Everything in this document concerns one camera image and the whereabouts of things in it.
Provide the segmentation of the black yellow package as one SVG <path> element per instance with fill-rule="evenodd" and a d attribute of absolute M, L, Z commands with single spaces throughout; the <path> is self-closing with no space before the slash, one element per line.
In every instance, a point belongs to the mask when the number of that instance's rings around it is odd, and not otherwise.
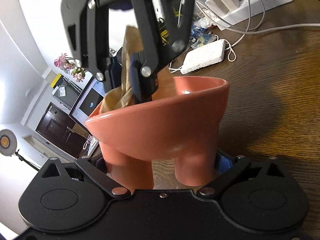
<path fill-rule="evenodd" d="M 159 33 L 161 36 L 163 46 L 168 45 L 169 44 L 169 40 L 168 40 L 169 32 L 167 30 L 165 20 L 161 17 L 158 19 L 158 28 L 159 28 Z"/>

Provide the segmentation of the dark entrance door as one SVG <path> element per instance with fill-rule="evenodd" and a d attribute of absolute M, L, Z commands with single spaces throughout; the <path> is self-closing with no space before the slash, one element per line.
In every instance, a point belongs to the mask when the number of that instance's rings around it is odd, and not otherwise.
<path fill-rule="evenodd" d="M 77 158 L 86 139 L 73 131 L 75 122 L 52 102 L 37 125 L 36 132 L 56 147 Z"/>

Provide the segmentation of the beige cleaning cloth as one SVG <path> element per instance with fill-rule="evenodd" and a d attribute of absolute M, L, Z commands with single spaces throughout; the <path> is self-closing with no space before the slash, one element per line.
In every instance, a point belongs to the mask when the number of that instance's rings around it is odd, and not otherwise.
<path fill-rule="evenodd" d="M 100 104 L 99 114 L 103 114 L 116 109 L 121 109 L 135 104 L 133 87 L 130 76 L 130 67 L 133 60 L 131 56 L 143 51 L 143 44 L 138 28 L 128 25 L 125 30 L 122 57 L 121 85 L 104 96 Z M 177 95 L 173 75 L 169 67 L 163 68 L 157 75 L 158 89 L 152 95 L 152 100 L 160 100 Z"/>

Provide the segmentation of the orange footed bowl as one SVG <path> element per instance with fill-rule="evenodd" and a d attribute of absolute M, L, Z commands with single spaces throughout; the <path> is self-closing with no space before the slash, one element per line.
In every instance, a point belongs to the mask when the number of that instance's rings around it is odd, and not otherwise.
<path fill-rule="evenodd" d="M 85 122 L 111 178 L 129 190 L 153 188 L 153 161 L 172 159 L 176 179 L 187 186 L 213 178 L 230 84 L 205 76 L 174 81 L 176 96 L 103 114 L 96 109 Z"/>

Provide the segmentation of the white sponge block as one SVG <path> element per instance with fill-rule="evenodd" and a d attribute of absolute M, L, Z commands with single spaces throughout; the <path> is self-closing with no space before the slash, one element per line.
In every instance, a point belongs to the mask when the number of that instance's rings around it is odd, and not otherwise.
<path fill-rule="evenodd" d="M 181 74 L 188 74 L 201 68 L 220 63 L 224 59 L 225 48 L 225 40 L 217 40 L 189 51 L 180 68 Z"/>

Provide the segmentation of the blue plastic packet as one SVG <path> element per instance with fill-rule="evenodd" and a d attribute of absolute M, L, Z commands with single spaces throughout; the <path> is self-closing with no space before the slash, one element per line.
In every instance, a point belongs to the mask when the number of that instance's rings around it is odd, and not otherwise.
<path fill-rule="evenodd" d="M 191 48 L 196 49 L 201 46 L 207 45 L 211 42 L 217 41 L 217 36 L 212 32 L 206 33 L 206 29 L 196 25 L 191 26 L 189 43 Z"/>

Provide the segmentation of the white power strip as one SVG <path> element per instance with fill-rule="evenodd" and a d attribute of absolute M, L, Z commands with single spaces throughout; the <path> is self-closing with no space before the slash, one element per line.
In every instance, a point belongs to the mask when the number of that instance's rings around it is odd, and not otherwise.
<path fill-rule="evenodd" d="M 265 11 L 271 10 L 275 7 L 290 3 L 293 0 L 262 0 L 264 4 Z M 260 0 L 250 0 L 251 5 L 251 16 L 263 13 L 263 6 Z M 240 7 L 234 11 L 229 12 L 222 17 L 224 21 L 230 23 L 231 25 L 236 25 L 246 19 L 248 19 L 248 0 L 243 0 L 240 2 Z"/>

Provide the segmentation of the silver laptop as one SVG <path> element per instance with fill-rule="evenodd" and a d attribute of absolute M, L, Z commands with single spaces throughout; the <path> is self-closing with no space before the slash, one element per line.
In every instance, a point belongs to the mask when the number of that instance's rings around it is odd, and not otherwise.
<path fill-rule="evenodd" d="M 104 85 L 92 76 L 69 112 L 71 119 L 86 131 L 86 142 L 82 149 L 89 157 L 99 146 L 99 142 L 86 128 L 85 121 L 102 101 L 104 95 Z"/>

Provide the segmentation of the studio light on stand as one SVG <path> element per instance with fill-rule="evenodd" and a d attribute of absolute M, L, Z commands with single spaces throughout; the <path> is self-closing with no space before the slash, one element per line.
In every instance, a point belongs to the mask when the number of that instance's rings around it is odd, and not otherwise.
<path fill-rule="evenodd" d="M 25 162 L 36 171 L 40 170 L 39 167 L 29 162 L 19 154 L 19 150 L 17 149 L 17 138 L 16 138 L 16 135 L 13 133 L 13 131 L 9 129 L 1 130 L 0 138 L 1 138 L 1 155 L 6 157 L 15 155 L 20 161 Z"/>

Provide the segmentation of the pink flowers in vase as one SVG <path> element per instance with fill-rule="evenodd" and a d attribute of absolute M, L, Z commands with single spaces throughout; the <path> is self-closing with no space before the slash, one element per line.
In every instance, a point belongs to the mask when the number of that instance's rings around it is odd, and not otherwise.
<path fill-rule="evenodd" d="M 76 59 L 68 56 L 66 53 L 62 53 L 54 60 L 54 66 L 63 70 L 65 73 L 70 74 L 78 83 L 84 81 L 86 77 L 87 70 L 82 68 Z"/>

